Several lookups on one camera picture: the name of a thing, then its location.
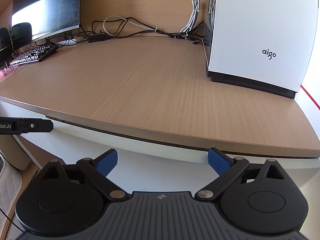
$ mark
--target silver screw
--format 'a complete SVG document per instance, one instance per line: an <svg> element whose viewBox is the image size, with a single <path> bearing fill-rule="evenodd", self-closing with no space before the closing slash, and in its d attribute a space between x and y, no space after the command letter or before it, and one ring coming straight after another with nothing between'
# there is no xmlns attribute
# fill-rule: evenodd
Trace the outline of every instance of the silver screw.
<svg viewBox="0 0 320 240"><path fill-rule="evenodd" d="M199 192L198 192L198 196L200 197L200 198L211 198L211 197L213 197L213 192L212 191L210 191L210 190L200 190Z"/></svg>
<svg viewBox="0 0 320 240"><path fill-rule="evenodd" d="M125 197L125 192L122 190L114 190L110 192L110 197L112 198L123 198Z"/></svg>

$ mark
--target keyboard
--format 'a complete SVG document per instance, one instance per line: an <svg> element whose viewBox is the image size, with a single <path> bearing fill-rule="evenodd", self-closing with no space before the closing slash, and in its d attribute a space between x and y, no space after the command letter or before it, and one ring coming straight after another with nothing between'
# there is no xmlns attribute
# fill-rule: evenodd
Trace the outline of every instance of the keyboard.
<svg viewBox="0 0 320 240"><path fill-rule="evenodd" d="M9 65L15 66L27 63L41 62L47 57L51 56L58 48L59 45L56 44L38 46L34 49L22 52L12 62L10 62Z"/></svg>

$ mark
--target red stripe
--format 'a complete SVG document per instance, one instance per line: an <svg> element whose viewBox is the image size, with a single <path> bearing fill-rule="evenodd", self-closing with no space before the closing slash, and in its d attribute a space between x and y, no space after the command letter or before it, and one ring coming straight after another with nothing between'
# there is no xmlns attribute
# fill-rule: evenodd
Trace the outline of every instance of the red stripe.
<svg viewBox="0 0 320 240"><path fill-rule="evenodd" d="M308 91L303 87L301 86L301 88L305 91L305 93L310 97L310 99L315 103L315 105L318 107L318 109L320 110L320 106L319 104L313 99L313 97L308 93Z"/></svg>

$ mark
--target quilted white fabric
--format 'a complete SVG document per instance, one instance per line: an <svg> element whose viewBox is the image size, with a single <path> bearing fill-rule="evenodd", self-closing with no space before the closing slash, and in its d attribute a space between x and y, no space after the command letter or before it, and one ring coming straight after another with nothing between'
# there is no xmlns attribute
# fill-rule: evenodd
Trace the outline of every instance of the quilted white fabric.
<svg viewBox="0 0 320 240"><path fill-rule="evenodd" d="M8 214L22 186L21 174L2 156L3 167L0 172L0 207ZM2 232L6 217L0 212L0 229Z"/></svg>

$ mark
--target white computer tower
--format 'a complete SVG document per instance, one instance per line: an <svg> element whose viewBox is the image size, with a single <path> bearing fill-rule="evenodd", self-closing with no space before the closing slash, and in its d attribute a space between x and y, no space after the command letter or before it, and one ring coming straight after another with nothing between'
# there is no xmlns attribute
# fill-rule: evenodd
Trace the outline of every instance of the white computer tower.
<svg viewBox="0 0 320 240"><path fill-rule="evenodd" d="M208 76L294 98L310 60L318 0L206 0Z"/></svg>

